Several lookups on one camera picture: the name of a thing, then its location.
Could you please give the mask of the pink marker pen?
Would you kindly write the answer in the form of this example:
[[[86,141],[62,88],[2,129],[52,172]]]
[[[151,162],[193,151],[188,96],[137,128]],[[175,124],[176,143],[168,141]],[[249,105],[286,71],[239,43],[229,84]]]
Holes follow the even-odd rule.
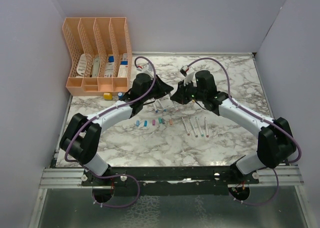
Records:
[[[176,103],[173,100],[172,100],[172,105],[173,105],[175,111],[178,111],[178,107],[177,107]]]

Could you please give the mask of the light blue marker pen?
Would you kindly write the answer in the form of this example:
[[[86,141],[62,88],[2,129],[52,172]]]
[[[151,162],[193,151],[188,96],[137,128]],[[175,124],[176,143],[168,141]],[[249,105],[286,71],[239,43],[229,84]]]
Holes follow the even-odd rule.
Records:
[[[162,102],[161,102],[159,99],[158,99],[157,101],[158,101],[159,105],[161,106],[162,110],[163,110],[164,112],[167,112],[167,109],[166,109],[165,106],[162,104]]]

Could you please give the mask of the cyan marker pen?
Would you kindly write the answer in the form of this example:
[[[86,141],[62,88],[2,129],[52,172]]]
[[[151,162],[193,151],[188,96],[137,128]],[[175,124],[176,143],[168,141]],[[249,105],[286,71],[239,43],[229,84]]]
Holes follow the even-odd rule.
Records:
[[[152,103],[152,105],[153,105],[153,109],[154,109],[155,113],[158,113],[159,111],[158,111],[158,109],[157,109],[157,106],[156,106],[155,102]]]

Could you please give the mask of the peach marker pen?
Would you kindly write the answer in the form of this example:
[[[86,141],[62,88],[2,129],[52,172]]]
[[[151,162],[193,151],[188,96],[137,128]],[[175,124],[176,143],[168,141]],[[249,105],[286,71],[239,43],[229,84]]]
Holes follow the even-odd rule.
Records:
[[[187,127],[187,124],[186,124],[186,122],[185,122],[185,119],[182,117],[181,120],[182,120],[182,123],[183,123],[183,126],[184,126],[184,128],[185,128],[185,131],[186,131],[187,136],[190,136],[190,131],[189,131],[188,127]]]

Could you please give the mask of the teal marker pen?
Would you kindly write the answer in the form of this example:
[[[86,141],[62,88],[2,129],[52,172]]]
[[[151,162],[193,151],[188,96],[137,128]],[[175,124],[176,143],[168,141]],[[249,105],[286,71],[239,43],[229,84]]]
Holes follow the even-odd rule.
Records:
[[[199,130],[199,133],[200,133],[200,136],[201,137],[204,137],[204,133],[203,133],[203,130],[202,130],[202,127],[200,125],[200,120],[198,117],[195,117],[195,121],[196,121],[196,125],[197,125],[197,128]]]

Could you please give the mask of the grey marker pen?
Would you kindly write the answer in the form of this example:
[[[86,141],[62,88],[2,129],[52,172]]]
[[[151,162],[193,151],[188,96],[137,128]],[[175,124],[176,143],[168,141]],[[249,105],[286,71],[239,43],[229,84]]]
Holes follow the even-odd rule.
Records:
[[[194,136],[196,138],[198,138],[199,135],[198,135],[198,133],[196,131],[195,125],[194,125],[193,121],[191,120],[191,118],[189,118],[189,123],[190,123],[190,126],[191,126],[191,129],[192,129],[192,132],[193,132]]]

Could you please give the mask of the magenta marker pen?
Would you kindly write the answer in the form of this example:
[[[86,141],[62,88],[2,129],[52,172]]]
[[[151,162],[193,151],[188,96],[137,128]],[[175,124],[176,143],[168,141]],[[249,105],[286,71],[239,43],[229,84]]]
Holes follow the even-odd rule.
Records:
[[[205,136],[209,138],[209,127],[208,127],[208,121],[206,117],[204,118],[204,128],[205,128]]]

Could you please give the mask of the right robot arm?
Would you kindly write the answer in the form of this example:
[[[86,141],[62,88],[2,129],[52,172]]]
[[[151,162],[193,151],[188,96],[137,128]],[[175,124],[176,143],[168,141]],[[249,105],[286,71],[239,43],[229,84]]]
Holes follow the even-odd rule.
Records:
[[[184,79],[178,83],[170,98],[172,101],[181,105],[191,101],[202,102],[209,112],[237,123],[257,138],[257,150],[233,163],[229,177],[234,183],[242,183],[255,170],[277,167],[297,150],[286,119],[265,117],[241,106],[227,93],[217,89],[214,76],[208,70],[195,72],[186,67],[180,73]]]

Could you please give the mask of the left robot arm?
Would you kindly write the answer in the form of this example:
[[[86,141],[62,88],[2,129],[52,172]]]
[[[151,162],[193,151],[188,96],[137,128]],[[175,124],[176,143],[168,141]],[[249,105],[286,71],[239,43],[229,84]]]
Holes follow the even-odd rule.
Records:
[[[137,115],[146,101],[162,98],[173,90],[158,76],[152,78],[146,73],[139,73],[132,87],[114,105],[91,115],[75,114],[62,135],[59,148],[93,172],[97,184],[106,185],[111,174],[107,170],[110,165],[97,153],[101,134]]]

